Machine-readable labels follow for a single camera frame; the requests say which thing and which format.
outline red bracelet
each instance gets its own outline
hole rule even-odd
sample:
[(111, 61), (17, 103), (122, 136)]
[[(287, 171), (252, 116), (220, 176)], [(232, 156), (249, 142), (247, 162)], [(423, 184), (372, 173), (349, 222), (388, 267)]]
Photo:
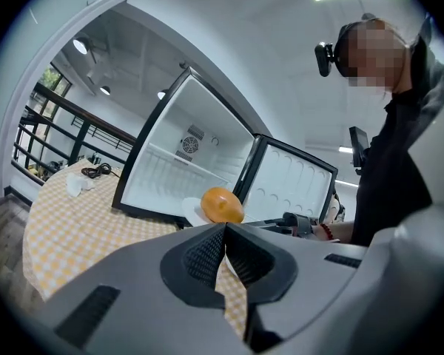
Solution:
[(331, 231), (331, 229), (329, 229), (329, 227), (328, 227), (325, 223), (321, 223), (319, 226), (320, 226), (321, 228), (323, 228), (324, 231), (326, 232), (326, 234), (327, 234), (327, 240), (333, 240), (333, 239), (334, 239), (334, 235), (332, 235), (332, 231)]

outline black cable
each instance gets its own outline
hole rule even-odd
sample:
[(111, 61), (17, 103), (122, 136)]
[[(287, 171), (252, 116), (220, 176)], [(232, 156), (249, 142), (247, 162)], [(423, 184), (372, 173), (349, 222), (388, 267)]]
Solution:
[(114, 171), (112, 171), (112, 167), (108, 163), (102, 163), (99, 164), (97, 167), (92, 168), (84, 168), (81, 170), (83, 175), (86, 175), (87, 177), (91, 179), (95, 179), (100, 177), (101, 175), (110, 175), (110, 173), (113, 173), (117, 178), (120, 178)]

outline orange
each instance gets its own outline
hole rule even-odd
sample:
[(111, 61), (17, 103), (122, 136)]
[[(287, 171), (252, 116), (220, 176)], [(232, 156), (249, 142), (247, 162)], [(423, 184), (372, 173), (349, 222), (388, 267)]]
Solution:
[(201, 198), (204, 214), (213, 222), (240, 223), (245, 217), (239, 199), (225, 188), (215, 187), (207, 190)]

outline wooden floor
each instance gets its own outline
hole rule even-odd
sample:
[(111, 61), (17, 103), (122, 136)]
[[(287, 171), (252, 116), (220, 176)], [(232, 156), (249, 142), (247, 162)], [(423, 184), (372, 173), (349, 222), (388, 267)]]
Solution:
[(28, 314), (43, 300), (23, 276), (22, 247), (30, 207), (17, 197), (0, 200), (0, 292)]

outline round table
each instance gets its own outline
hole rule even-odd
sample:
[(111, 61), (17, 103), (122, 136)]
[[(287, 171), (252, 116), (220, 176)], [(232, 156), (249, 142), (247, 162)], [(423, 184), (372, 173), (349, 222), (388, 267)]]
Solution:
[[(66, 192), (67, 174), (81, 175), (81, 169), (92, 166), (81, 160), (57, 172), (41, 187), (31, 206), (23, 239), (23, 272), (44, 300), (120, 247), (177, 230), (170, 223), (129, 217), (113, 209), (118, 183), (113, 174), (94, 179), (94, 189), (70, 197)], [(242, 337), (246, 290), (225, 262), (219, 268), (215, 290), (225, 296), (225, 317)]]

